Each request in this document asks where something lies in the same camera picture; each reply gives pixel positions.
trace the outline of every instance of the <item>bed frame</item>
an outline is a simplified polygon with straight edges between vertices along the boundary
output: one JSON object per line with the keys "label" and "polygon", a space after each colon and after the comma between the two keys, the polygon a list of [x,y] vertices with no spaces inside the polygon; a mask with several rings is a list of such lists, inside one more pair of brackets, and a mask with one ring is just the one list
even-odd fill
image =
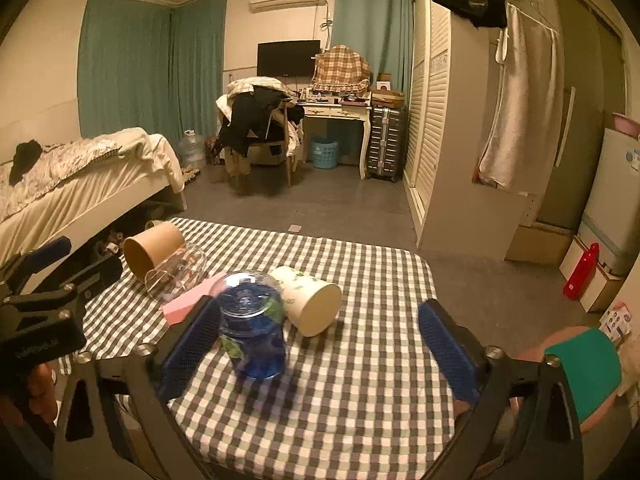
{"label": "bed frame", "polygon": [[23,294],[33,292],[62,262],[76,252],[92,237],[120,218],[124,213],[141,204],[156,193],[161,193],[163,202],[170,203],[180,211],[187,209],[184,192],[175,194],[164,173],[156,172],[118,190],[106,200],[75,218],[60,231],[53,233],[50,239],[66,236],[71,240],[71,253],[30,277]]}

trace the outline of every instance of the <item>white box on desk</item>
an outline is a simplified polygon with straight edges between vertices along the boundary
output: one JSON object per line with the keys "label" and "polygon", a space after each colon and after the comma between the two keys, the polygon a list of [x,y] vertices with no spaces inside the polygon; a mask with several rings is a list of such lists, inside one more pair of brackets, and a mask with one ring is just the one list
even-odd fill
{"label": "white box on desk", "polygon": [[[574,236],[569,250],[560,264],[560,272],[569,279],[575,266],[580,261],[582,253],[587,248]],[[596,267],[596,273],[580,297],[580,304],[585,312],[602,312],[607,310],[625,279],[605,272],[601,266]]]}

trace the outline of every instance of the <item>door handle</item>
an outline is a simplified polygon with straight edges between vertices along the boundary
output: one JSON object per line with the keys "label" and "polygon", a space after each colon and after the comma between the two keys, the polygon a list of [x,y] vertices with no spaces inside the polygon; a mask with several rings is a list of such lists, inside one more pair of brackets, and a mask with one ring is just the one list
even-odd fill
{"label": "door handle", "polygon": [[571,126],[571,119],[574,116],[574,103],[575,103],[575,86],[571,87],[571,95],[569,95],[569,107],[566,111],[566,121],[564,122],[564,130],[562,131],[562,139],[560,140],[560,148],[558,148],[558,154],[556,155],[555,167],[560,167],[562,162],[562,154],[564,153],[564,147],[566,146],[566,138],[569,134],[569,127]]}

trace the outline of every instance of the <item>red bottle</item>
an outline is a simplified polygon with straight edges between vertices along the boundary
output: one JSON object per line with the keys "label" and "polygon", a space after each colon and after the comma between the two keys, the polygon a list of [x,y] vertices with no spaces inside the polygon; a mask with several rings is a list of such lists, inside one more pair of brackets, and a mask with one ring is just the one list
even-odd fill
{"label": "red bottle", "polygon": [[562,290],[564,295],[570,300],[580,298],[584,289],[587,288],[593,279],[599,254],[600,246],[598,244],[591,244],[591,247],[582,253],[580,261],[575,266],[574,272],[571,273],[569,280]]}

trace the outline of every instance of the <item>floor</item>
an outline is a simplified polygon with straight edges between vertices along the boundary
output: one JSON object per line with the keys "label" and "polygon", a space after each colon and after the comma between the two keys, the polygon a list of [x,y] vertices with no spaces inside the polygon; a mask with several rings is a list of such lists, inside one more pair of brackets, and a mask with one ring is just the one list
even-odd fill
{"label": "floor", "polygon": [[[417,251],[402,182],[361,181],[355,166],[317,170],[306,164],[287,189],[283,166],[254,167],[247,186],[212,182],[207,173],[185,189],[183,216],[210,222],[390,246],[417,252],[430,265],[440,303],[483,344],[508,354],[539,343],[562,327],[597,326],[597,314],[562,295],[564,278],[555,267],[496,262],[458,254]],[[630,430],[620,399],[605,423],[583,439],[585,478],[597,478]]]}

